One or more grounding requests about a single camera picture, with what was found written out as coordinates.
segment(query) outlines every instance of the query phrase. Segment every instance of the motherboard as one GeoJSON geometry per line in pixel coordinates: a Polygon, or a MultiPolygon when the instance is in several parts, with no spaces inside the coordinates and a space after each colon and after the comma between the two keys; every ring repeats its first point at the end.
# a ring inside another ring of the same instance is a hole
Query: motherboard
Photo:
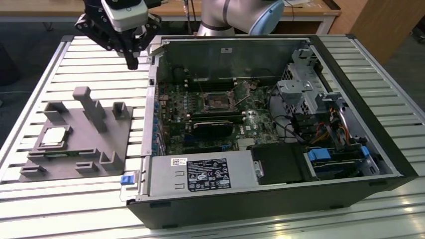
{"type": "Polygon", "coordinates": [[[277,142],[266,109],[269,90],[256,80],[161,84],[166,155],[245,150],[277,142]]]}

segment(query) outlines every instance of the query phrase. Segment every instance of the collaborative robot arm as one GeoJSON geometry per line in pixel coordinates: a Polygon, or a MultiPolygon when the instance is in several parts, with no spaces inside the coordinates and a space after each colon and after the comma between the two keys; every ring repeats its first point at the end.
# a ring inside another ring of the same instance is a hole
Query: collaborative robot arm
{"type": "Polygon", "coordinates": [[[268,35],[284,11],[284,0],[204,0],[198,36],[268,35]]]}
{"type": "MultiPolygon", "coordinates": [[[[74,27],[102,48],[116,50],[128,69],[138,67],[137,57],[161,28],[161,17],[148,9],[164,0],[84,0],[84,14],[74,27]],[[142,27],[141,36],[136,29],[142,27]]],[[[274,29],[284,10],[282,0],[204,0],[200,36],[234,35],[234,28],[249,35],[274,29]]]]}
{"type": "Polygon", "coordinates": [[[84,0],[84,14],[74,27],[102,48],[116,50],[129,70],[137,69],[140,51],[161,28],[160,16],[148,13],[160,5],[161,0],[84,0]],[[144,29],[138,37],[137,27],[144,29]]]}

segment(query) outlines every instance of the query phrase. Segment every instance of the warning label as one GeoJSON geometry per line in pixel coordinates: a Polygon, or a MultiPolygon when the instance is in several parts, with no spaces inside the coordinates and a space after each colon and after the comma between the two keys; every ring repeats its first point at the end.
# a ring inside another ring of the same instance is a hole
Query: warning label
{"type": "Polygon", "coordinates": [[[188,161],[186,167],[190,192],[232,187],[225,158],[188,161]]]}

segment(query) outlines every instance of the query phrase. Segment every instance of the metal slotted worktable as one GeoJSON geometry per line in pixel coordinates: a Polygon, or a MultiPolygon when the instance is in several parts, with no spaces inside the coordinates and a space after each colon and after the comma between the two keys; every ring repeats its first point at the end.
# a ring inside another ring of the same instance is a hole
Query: metal slotted worktable
{"type": "MultiPolygon", "coordinates": [[[[125,171],[140,168],[144,95],[148,85],[146,53],[137,71],[86,39],[65,37],[0,151],[0,238],[395,238],[425,233],[425,116],[357,40],[322,36],[333,57],[362,95],[419,178],[393,191],[371,195],[349,208],[280,217],[149,230],[125,207],[120,176],[18,183],[45,121],[48,101],[81,105],[72,98],[76,86],[92,89],[92,98],[112,106],[134,107],[125,171]]],[[[337,91],[332,79],[325,75],[337,91]]]]}

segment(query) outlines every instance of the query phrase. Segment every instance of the green circuit board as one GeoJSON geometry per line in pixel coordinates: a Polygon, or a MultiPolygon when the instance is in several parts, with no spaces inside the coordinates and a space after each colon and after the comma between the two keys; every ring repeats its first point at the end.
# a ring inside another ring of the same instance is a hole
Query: green circuit board
{"type": "Polygon", "coordinates": [[[256,87],[248,81],[240,81],[232,91],[189,93],[182,85],[166,85],[160,88],[160,105],[166,141],[166,155],[212,151],[238,150],[237,140],[252,138],[256,143],[278,141],[278,135],[265,108],[268,86],[256,87]],[[228,98],[230,106],[221,99],[228,98]],[[216,108],[208,108],[205,102],[213,100],[216,108]],[[233,125],[232,134],[224,138],[197,140],[192,135],[192,123],[188,115],[208,111],[226,110],[242,112],[242,123],[233,125]]]}

